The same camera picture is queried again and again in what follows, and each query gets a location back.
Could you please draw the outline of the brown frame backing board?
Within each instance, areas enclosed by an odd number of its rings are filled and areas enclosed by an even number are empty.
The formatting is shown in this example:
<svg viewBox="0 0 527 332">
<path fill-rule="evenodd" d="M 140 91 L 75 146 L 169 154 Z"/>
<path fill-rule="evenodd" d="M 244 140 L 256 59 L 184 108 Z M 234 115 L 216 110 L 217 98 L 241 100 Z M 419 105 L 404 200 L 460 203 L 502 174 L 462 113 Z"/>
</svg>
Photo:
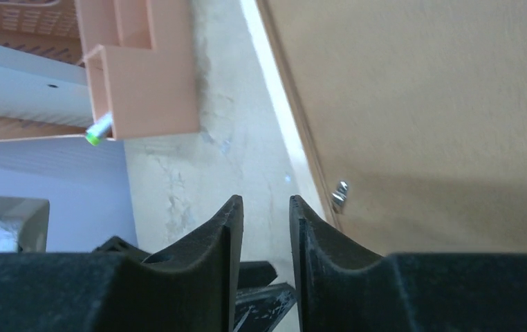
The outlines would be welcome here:
<svg viewBox="0 0 527 332">
<path fill-rule="evenodd" d="M 527 252 L 527 1 L 259 1 L 328 222 L 382 255 Z"/>
</svg>

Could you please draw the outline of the wooden picture frame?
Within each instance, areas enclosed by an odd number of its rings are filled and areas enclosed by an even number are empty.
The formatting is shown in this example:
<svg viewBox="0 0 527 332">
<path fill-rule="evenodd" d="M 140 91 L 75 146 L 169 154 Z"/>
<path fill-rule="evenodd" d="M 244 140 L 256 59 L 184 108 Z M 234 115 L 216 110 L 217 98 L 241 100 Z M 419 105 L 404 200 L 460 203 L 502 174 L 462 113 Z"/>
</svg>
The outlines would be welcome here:
<svg viewBox="0 0 527 332">
<path fill-rule="evenodd" d="M 293 169 L 293 181 L 314 211 L 342 231 L 277 38 L 270 6 L 267 1 L 241 1 L 240 4 Z"/>
</svg>

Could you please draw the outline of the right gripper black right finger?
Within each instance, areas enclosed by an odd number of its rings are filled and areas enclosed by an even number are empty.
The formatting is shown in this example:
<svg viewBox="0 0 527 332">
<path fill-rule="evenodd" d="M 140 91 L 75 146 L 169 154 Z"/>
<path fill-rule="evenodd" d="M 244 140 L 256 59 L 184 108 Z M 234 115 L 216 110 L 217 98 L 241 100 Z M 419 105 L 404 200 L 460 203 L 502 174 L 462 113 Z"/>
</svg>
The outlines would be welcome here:
<svg viewBox="0 0 527 332">
<path fill-rule="evenodd" d="M 289 203 L 302 331 L 527 331 L 527 254 L 380 256 Z"/>
</svg>

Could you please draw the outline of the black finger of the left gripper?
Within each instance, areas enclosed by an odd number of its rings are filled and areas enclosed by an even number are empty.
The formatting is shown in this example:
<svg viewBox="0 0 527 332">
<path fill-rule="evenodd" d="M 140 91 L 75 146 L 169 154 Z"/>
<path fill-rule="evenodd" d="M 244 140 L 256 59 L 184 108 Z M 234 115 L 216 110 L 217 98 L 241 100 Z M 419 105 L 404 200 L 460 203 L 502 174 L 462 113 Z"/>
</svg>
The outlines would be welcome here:
<svg viewBox="0 0 527 332">
<path fill-rule="evenodd" d="M 287 283 L 240 289 L 235 301 L 233 331 L 273 331 L 296 302 L 295 289 Z"/>
<path fill-rule="evenodd" d="M 111 237 L 93 251 L 121 252 L 139 262 L 151 256 L 149 252 L 133 246 L 118 236 Z M 242 261 L 239 269 L 238 289 L 268 286 L 276 278 L 277 271 L 269 261 Z"/>
</svg>

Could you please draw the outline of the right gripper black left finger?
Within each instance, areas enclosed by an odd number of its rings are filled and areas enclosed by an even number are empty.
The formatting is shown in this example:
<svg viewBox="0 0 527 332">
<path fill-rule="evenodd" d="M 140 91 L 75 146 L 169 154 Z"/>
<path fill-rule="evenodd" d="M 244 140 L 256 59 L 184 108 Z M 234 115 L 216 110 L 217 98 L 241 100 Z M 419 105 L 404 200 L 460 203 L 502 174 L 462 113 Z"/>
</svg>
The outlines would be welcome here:
<svg viewBox="0 0 527 332">
<path fill-rule="evenodd" d="M 243 200 L 140 261 L 123 252 L 0 253 L 0 331 L 231 331 Z"/>
</svg>

